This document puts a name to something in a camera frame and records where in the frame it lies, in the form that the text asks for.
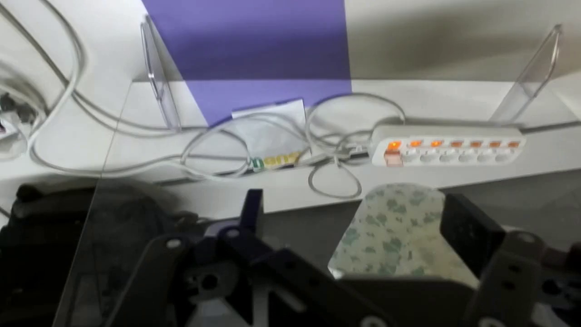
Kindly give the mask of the green patterned cloth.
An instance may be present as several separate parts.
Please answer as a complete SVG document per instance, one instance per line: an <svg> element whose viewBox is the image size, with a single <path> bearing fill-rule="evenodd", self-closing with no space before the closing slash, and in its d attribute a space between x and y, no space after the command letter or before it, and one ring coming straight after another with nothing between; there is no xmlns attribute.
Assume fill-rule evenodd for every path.
<svg viewBox="0 0 581 327"><path fill-rule="evenodd" d="M474 287L478 280L440 233L445 194L418 184L387 184L361 201L328 269L348 275L440 277Z"/></svg>

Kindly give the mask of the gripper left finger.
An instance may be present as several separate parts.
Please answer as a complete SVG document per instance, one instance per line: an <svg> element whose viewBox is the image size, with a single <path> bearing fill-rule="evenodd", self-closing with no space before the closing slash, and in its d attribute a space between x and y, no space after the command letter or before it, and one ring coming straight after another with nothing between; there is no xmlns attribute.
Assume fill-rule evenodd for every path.
<svg viewBox="0 0 581 327"><path fill-rule="evenodd" d="M377 305L287 248L257 236L263 190L247 192L239 223L193 240L167 233L145 247L107 327L186 327L223 300L247 325L395 327Z"/></svg>

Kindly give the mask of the white device with black plugs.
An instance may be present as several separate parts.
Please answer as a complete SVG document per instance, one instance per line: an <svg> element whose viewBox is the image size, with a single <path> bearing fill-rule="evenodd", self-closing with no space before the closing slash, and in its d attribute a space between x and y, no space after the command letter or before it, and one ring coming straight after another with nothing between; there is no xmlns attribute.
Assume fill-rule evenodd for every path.
<svg viewBox="0 0 581 327"><path fill-rule="evenodd" d="M0 60L0 162L27 154L48 114L35 83L10 62Z"/></svg>

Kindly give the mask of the purple paper sheet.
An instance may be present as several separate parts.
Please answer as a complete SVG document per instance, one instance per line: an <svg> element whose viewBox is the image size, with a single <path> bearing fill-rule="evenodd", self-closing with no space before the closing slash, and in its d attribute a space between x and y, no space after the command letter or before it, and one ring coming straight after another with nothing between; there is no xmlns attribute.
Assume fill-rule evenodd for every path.
<svg viewBox="0 0 581 327"><path fill-rule="evenodd" d="M206 122L351 92L344 0L142 0Z"/></svg>

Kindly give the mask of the black bag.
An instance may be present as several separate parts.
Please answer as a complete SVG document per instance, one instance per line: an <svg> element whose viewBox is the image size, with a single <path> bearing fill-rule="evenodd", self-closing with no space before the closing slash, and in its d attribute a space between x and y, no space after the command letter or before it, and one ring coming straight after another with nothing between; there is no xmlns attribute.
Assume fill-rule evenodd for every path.
<svg viewBox="0 0 581 327"><path fill-rule="evenodd" d="M148 242L175 228L130 186L20 186L0 228L0 327L103 327Z"/></svg>

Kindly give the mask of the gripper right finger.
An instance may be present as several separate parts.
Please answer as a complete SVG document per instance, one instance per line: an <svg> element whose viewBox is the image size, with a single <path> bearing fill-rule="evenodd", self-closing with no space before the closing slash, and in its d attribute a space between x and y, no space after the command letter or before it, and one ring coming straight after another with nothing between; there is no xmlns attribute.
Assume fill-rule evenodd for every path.
<svg viewBox="0 0 581 327"><path fill-rule="evenodd" d="M562 251L533 233L508 232L459 194L445 197L440 233L479 281L463 327L540 327L537 304L581 327L581 242Z"/></svg>

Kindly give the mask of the white power strip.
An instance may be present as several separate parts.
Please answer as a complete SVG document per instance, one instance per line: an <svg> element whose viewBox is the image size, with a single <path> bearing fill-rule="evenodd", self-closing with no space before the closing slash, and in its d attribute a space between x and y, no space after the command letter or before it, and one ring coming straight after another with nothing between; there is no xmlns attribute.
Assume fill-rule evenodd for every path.
<svg viewBox="0 0 581 327"><path fill-rule="evenodd" d="M367 150L375 166L498 166L514 162L526 143L516 128L383 124Z"/></svg>

